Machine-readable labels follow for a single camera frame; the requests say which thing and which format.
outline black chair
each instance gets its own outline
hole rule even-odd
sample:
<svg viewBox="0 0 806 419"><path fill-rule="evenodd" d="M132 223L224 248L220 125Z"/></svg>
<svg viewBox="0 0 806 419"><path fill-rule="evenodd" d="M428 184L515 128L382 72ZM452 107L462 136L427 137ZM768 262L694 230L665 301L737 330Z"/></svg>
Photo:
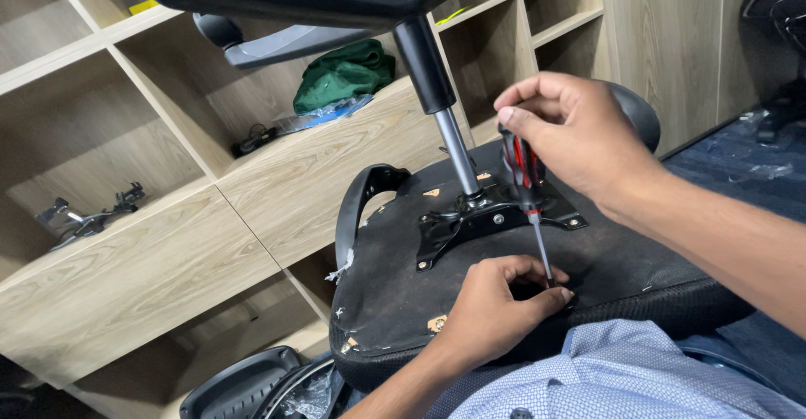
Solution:
<svg viewBox="0 0 806 419"><path fill-rule="evenodd" d="M772 143L781 128L806 119L806 0L745 0L741 17L776 30L799 54L796 79L762 103L769 115L759 123L757 140Z"/></svg>
<svg viewBox="0 0 806 419"><path fill-rule="evenodd" d="M230 63L263 65L331 49L391 30L426 114L433 114L450 160L409 173L370 166L349 187L339 211L336 257L344 267L330 319L330 346L344 379L372 390L416 355L439 330L468 267L483 258L537 254L534 230L500 172L500 142L467 151L450 106L456 102L425 14L445 0L157 0L204 14L253 16L296 24L249 43L230 22L200 28ZM612 86L647 146L659 125L637 95ZM423 195L438 188L438 196ZM586 198L549 176L544 239L565 269L576 301L543 323L499 362L559 351L565 331L608 318L655 320L674 337L713 330L752 311L744 301L670 249L607 220ZM369 198L396 198L358 228ZM535 290L515 291L528 297Z"/></svg>

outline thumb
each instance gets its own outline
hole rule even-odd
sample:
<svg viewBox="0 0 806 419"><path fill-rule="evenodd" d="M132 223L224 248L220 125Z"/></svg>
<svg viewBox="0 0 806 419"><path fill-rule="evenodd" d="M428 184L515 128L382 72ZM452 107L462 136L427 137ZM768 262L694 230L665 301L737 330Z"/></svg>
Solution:
<svg viewBox="0 0 806 419"><path fill-rule="evenodd" d="M565 287L549 288L529 300L520 301L520 304L528 309L529 317L535 320L535 324L539 324L562 310L572 297L574 292Z"/></svg>
<svg viewBox="0 0 806 419"><path fill-rule="evenodd" d="M542 132L550 123L520 107L502 107L498 111L498 121L512 134L527 139L533 146L540 146Z"/></svg>

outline plastic wrap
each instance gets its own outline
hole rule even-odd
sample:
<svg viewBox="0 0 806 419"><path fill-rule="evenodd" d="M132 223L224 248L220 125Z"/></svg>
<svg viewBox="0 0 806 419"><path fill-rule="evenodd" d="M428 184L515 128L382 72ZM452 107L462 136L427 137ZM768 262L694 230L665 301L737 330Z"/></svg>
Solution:
<svg viewBox="0 0 806 419"><path fill-rule="evenodd" d="M310 379L300 383L280 404L283 414L291 416L300 413L308 419L321 419L330 406L332 396L330 377L333 375L333 370L331 366L328 371L314 374Z"/></svg>
<svg viewBox="0 0 806 419"><path fill-rule="evenodd" d="M277 135L296 133L302 129L350 116L370 101L372 101L372 94L361 94L348 100L336 101L309 113L281 114L274 121L274 125L277 126Z"/></svg>

